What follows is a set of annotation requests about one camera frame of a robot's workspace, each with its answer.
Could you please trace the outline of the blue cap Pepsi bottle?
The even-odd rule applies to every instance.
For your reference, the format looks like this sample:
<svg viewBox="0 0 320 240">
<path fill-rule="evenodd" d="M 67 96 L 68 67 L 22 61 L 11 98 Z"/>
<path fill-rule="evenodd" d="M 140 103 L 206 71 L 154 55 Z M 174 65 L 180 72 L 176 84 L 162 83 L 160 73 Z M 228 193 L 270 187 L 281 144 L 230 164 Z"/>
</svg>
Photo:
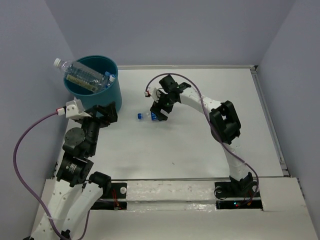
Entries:
<svg viewBox="0 0 320 240">
<path fill-rule="evenodd" d="M 140 112 L 137 114 L 137 119 L 139 122 L 158 122 L 158 117 L 153 112 Z"/>
</svg>

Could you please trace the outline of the large clear square bottle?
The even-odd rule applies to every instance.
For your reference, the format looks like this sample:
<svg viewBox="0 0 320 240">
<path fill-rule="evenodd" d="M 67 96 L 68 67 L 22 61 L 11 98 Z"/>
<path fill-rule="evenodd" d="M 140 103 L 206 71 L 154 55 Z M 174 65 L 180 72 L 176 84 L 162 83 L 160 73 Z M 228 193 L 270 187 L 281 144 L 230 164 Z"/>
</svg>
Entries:
<svg viewBox="0 0 320 240">
<path fill-rule="evenodd" d="M 102 91 L 109 80 L 107 75 L 101 74 L 79 61 L 56 58 L 53 65 L 67 81 L 93 93 Z"/>
</svg>

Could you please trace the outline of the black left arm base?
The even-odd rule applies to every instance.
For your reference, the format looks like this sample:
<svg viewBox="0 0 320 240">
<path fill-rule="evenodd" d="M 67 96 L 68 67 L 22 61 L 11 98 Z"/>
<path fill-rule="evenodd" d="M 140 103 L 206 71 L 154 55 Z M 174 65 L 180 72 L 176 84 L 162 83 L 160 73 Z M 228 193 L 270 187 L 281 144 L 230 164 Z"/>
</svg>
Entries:
<svg viewBox="0 0 320 240">
<path fill-rule="evenodd" d="M 91 210 L 126 210 L 127 209 L 127 188 L 126 182 L 113 181 L 110 190 L 96 200 Z"/>
</svg>

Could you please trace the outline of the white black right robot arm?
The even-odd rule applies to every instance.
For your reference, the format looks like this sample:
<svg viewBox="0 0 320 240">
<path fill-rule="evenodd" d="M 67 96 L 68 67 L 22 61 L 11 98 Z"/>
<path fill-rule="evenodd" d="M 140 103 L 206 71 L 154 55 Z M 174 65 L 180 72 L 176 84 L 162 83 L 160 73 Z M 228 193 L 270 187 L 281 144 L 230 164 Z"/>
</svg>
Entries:
<svg viewBox="0 0 320 240">
<path fill-rule="evenodd" d="M 240 156 L 236 154 L 233 141 L 240 137 L 241 123 L 236 109 L 231 101 L 217 101 L 204 96 L 198 86 L 189 78 L 184 82 L 174 80 L 176 73 L 161 73 L 160 88 L 145 87 L 144 94 L 152 98 L 150 112 L 159 121 L 166 121 L 168 114 L 176 103 L 186 105 L 204 115 L 213 138 L 222 146 L 228 167 L 229 179 L 226 186 L 220 189 L 224 198 L 242 197 L 253 187 L 259 187 L 257 172 Z"/>
</svg>

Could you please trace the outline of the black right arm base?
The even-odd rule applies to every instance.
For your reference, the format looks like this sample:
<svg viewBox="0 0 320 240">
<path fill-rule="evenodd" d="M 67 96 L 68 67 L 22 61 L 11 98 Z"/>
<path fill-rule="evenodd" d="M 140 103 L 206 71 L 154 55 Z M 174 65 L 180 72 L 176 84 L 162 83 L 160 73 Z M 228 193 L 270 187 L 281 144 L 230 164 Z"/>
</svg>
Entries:
<svg viewBox="0 0 320 240">
<path fill-rule="evenodd" d="M 213 194 L 216 198 L 215 207 L 217 210 L 242 210 L 242 209 L 263 209 L 260 192 L 258 191 L 253 199 L 256 190 L 256 181 L 252 182 L 248 189 L 235 193 L 231 189 L 229 181 L 218 181 L 214 183 Z"/>
</svg>

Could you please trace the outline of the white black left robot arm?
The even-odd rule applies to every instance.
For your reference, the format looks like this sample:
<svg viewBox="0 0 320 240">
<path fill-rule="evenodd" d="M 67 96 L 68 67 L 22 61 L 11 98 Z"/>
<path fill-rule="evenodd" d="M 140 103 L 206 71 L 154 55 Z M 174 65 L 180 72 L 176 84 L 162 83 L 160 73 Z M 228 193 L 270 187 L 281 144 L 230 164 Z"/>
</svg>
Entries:
<svg viewBox="0 0 320 240">
<path fill-rule="evenodd" d="M 118 120 L 116 103 L 84 109 L 79 99 L 69 101 L 55 115 L 79 123 L 64 135 L 63 156 L 54 179 L 54 188 L 44 214 L 29 240 L 71 240 L 83 219 L 99 198 L 110 194 L 111 177 L 90 173 L 101 128 Z"/>
</svg>

